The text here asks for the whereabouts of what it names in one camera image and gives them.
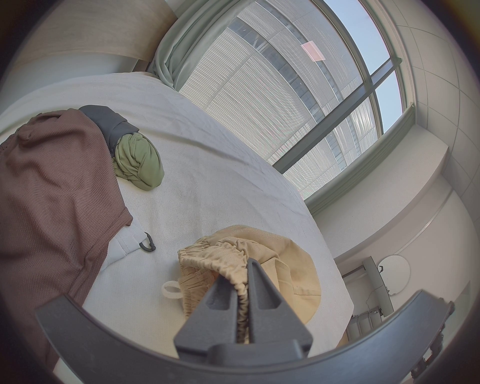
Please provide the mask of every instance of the sky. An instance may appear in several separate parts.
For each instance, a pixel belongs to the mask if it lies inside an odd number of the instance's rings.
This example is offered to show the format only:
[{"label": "sky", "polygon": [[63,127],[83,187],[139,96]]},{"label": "sky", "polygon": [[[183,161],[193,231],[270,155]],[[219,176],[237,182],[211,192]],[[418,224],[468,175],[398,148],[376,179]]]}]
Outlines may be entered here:
[{"label": "sky", "polygon": [[[377,27],[358,0],[324,0],[335,12],[357,45],[371,73],[388,60],[389,54]],[[400,91],[395,73],[376,90],[380,113],[387,131],[402,114]]]}]

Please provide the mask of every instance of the mirror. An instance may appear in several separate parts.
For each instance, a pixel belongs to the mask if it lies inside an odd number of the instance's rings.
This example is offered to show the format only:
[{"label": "mirror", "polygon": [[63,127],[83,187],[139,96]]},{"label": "mirror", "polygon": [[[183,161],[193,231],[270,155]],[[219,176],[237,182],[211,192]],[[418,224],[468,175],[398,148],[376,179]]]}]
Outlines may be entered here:
[{"label": "mirror", "polygon": [[390,296],[396,295],[407,286],[410,279],[410,265],[404,257],[391,255],[378,264],[378,272]]}]

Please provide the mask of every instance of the black hook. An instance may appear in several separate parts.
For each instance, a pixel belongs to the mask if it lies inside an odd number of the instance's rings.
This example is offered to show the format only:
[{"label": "black hook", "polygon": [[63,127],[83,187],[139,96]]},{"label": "black hook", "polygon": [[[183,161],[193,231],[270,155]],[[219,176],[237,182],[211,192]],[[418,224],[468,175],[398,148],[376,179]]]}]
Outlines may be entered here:
[{"label": "black hook", "polygon": [[142,248],[145,252],[153,252],[156,249],[155,244],[153,244],[152,236],[150,236],[148,233],[145,232],[145,234],[148,237],[148,242],[150,245],[150,248],[145,247],[142,243],[140,243],[140,248]]}]

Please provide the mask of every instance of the green garment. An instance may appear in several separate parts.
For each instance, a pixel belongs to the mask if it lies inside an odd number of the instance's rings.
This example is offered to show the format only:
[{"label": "green garment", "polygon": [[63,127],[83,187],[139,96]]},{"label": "green garment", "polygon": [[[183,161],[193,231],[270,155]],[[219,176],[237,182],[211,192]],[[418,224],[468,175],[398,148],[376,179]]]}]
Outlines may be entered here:
[{"label": "green garment", "polygon": [[112,158],[115,175],[131,181],[144,191],[158,187],[162,182],[162,161],[154,145],[141,133],[123,135]]}]

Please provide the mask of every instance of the mattress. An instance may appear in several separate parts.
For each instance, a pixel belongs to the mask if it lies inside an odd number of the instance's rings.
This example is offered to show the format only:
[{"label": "mattress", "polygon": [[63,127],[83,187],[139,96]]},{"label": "mattress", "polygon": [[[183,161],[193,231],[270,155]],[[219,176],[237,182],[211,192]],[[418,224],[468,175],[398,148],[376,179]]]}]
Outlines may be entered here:
[{"label": "mattress", "polygon": [[[158,79],[116,73],[70,79],[38,89],[0,116],[3,142],[38,113],[105,105],[157,147],[165,177],[142,191],[118,179],[126,206],[156,251],[127,254],[102,271],[84,308],[107,327],[151,350],[176,356],[173,337],[184,323],[180,300],[163,283],[180,277],[177,251],[219,229],[243,224],[292,239],[315,263],[322,301],[307,328],[310,356],[335,348],[353,303],[332,255],[298,191],[232,132]],[[68,381],[60,361],[55,372]]]}]

